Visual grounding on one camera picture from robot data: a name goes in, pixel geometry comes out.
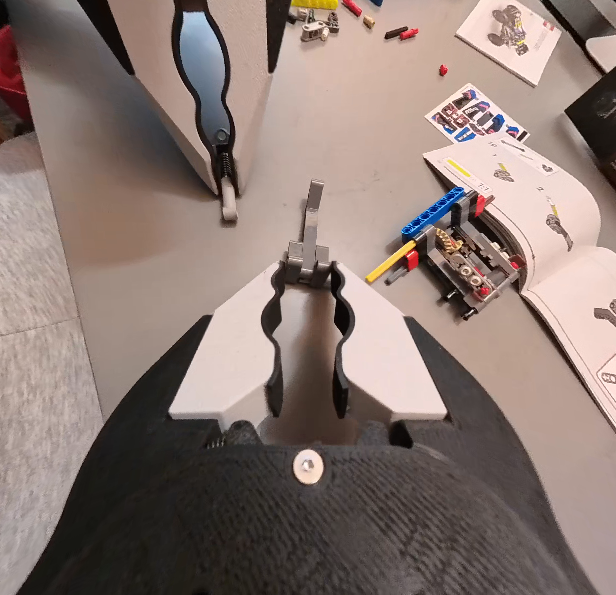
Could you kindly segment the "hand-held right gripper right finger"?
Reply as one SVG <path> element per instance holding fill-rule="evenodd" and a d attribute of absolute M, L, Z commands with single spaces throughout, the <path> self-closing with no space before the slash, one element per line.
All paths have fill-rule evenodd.
<path fill-rule="evenodd" d="M 354 442 L 405 422 L 434 424 L 448 410 L 405 314 L 339 261 L 331 264 L 334 324 L 333 405 L 353 425 Z"/>

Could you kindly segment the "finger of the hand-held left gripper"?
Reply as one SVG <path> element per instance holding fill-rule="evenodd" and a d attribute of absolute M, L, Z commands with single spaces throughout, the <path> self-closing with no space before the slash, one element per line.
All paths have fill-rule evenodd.
<path fill-rule="evenodd" d="M 200 137 L 197 102 L 181 77 L 173 38 L 174 0 L 107 0 L 134 70 L 150 105 L 190 165 L 212 191 L 219 187 L 211 153 Z"/>
<path fill-rule="evenodd" d="M 266 0 L 206 0 L 206 5 L 222 37 L 226 68 L 222 99 L 230 124 L 228 153 L 236 190 L 243 194 L 272 83 Z"/>

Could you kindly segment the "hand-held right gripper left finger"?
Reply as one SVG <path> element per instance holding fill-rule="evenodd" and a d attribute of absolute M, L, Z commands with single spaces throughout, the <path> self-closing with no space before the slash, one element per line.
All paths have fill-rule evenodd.
<path fill-rule="evenodd" d="M 169 407 L 174 420 L 215 420 L 221 430 L 238 421 L 256 428 L 283 405 L 280 345 L 285 265 L 270 264 L 221 304 Z"/>

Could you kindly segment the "dark grey lego arm assembly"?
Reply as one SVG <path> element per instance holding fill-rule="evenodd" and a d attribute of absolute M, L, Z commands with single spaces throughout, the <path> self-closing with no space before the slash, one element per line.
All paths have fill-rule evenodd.
<path fill-rule="evenodd" d="M 325 285 L 331 271 L 329 248 L 317 244 L 319 207 L 324 182 L 312 179 L 307 197 L 303 238 L 300 242 L 291 240 L 288 246 L 285 282 L 304 283 L 321 288 Z"/>

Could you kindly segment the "grey lego shock absorber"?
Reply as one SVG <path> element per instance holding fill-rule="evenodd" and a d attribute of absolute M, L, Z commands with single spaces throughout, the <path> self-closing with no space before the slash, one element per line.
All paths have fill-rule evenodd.
<path fill-rule="evenodd" d="M 235 160 L 230 145 L 230 133 L 225 128 L 219 128 L 214 134 L 214 158 L 212 171 L 221 198 L 222 218 L 226 222 L 238 220 L 237 197 L 238 185 Z"/>

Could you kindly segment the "lego chassis with blue beam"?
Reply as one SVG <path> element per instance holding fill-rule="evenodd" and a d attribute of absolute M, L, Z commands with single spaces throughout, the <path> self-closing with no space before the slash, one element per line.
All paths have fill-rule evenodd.
<path fill-rule="evenodd" d="M 426 263 L 449 289 L 443 299 L 465 305 L 462 319 L 479 314 L 505 287 L 515 283 L 527 266 L 523 256 L 508 252 L 473 223 L 492 200 L 492 196 L 463 187 L 451 189 L 402 228 L 403 245 L 365 281 L 373 283 L 396 266 L 386 279 L 391 285 Z"/>

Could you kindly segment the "lego sticker sheet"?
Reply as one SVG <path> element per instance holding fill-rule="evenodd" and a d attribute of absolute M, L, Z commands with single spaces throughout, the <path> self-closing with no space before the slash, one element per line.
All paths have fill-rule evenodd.
<path fill-rule="evenodd" d="M 466 83 L 430 110 L 424 118 L 451 144 L 498 135 L 508 135 L 524 144 L 530 137 L 525 127 L 506 114 L 472 83 Z"/>

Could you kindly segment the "open lego instruction booklet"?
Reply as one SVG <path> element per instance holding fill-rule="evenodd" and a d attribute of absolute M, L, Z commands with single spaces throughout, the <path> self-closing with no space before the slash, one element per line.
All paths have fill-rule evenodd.
<path fill-rule="evenodd" d="M 615 427 L 615 252 L 597 245 L 601 217 L 576 178 L 508 135 L 423 154 L 450 183 L 493 201 L 486 222 L 526 261 L 520 296 L 550 328 Z"/>

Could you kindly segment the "red storage bin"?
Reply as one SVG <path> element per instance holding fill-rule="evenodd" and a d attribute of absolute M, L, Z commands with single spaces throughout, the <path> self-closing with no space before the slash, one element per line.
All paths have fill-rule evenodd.
<path fill-rule="evenodd" d="M 22 121 L 32 124 L 17 46 L 9 24 L 1 28 L 1 98 Z"/>

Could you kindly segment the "small closed instruction booklet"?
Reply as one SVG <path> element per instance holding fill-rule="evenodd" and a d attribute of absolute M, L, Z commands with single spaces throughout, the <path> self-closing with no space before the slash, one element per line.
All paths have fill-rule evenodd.
<path fill-rule="evenodd" d="M 535 88 L 561 34 L 518 0 L 480 0 L 455 37 Z"/>

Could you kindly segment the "black cardboard box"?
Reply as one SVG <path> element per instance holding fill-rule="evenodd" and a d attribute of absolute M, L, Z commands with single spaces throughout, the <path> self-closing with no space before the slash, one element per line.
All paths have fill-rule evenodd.
<path fill-rule="evenodd" d="M 564 112 L 588 146 L 597 168 L 615 189 L 615 69 Z"/>

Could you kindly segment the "pale rounded base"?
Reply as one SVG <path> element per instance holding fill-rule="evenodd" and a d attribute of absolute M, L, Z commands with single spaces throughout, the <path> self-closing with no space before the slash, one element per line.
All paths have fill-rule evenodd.
<path fill-rule="evenodd" d="M 615 42 L 614 35 L 589 38 L 585 48 L 589 57 L 597 64 L 605 74 L 615 68 Z"/>

